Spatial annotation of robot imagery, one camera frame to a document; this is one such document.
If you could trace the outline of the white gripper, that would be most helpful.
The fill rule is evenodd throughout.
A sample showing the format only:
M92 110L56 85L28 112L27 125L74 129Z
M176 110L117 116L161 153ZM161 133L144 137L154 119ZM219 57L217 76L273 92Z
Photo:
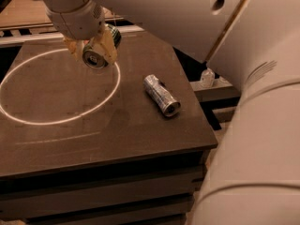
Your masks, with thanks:
M76 61L83 60L83 40L92 37L92 62L95 65L111 65L116 61L118 29L112 25L105 26L102 6L89 0L69 12L56 12L46 8L46 14L56 30L65 36L64 43Z

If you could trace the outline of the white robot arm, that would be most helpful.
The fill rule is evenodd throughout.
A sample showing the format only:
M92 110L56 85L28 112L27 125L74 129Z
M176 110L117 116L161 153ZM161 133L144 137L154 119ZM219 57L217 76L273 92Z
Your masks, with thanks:
M44 0L54 26L78 40L96 34L87 1L240 91L187 225L300 225L299 0Z

